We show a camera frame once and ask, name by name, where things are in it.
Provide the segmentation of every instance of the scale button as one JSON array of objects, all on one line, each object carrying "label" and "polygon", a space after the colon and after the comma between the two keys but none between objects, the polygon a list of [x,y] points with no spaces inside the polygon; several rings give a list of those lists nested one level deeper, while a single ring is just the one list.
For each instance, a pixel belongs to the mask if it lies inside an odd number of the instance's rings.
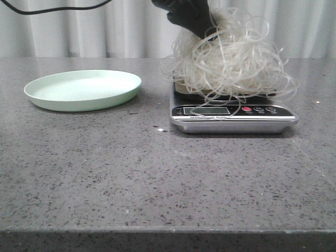
[{"label": "scale button", "polygon": [[264,109],[262,107],[254,107],[255,111],[262,112]]},{"label": "scale button", "polygon": [[242,107],[242,110],[243,110],[243,111],[246,111],[246,112],[249,112],[249,111],[252,110],[252,108],[247,107],[247,106],[244,106],[244,107]]},{"label": "scale button", "polygon": [[269,112],[275,112],[277,111],[275,108],[273,107],[266,107],[266,110],[269,111]]}]

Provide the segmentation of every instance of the red button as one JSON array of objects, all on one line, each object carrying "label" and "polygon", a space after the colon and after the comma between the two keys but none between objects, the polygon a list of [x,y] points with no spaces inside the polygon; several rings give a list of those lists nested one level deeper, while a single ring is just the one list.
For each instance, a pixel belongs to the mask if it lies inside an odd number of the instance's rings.
[{"label": "red button", "polygon": [[246,106],[245,106],[245,107],[242,107],[242,110],[243,110],[243,111],[251,111],[252,108],[250,108],[250,107],[246,107]]}]

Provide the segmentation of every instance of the curtain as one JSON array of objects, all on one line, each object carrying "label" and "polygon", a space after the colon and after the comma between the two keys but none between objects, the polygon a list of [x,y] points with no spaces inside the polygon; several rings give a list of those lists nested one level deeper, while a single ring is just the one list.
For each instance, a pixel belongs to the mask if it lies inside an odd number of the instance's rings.
[{"label": "curtain", "polygon": [[[8,0],[24,10],[90,6],[103,0]],[[289,58],[336,57],[335,0],[209,0],[211,9],[238,7],[269,22],[267,39]],[[266,24],[255,23],[260,31]],[[150,0],[113,0],[94,10],[33,16],[0,2],[0,56],[164,58],[180,27]]]}]

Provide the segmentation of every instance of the light green plate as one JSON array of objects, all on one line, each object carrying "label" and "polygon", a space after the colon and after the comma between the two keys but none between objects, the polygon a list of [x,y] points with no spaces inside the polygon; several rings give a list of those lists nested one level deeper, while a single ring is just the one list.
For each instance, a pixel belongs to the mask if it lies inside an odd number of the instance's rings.
[{"label": "light green plate", "polygon": [[140,77],[128,72],[81,70],[39,78],[24,92],[41,108],[79,112],[120,105],[138,93],[140,84]]}]

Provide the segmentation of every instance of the gray speckled countertop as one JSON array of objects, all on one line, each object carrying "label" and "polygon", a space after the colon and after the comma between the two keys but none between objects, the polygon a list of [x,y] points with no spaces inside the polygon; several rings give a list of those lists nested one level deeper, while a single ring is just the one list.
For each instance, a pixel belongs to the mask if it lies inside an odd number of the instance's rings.
[{"label": "gray speckled countertop", "polygon": [[[336,59],[289,61],[300,121],[275,135],[179,132],[160,62],[0,58],[0,251],[336,251]],[[23,92],[81,69],[141,90],[81,113]]]}]

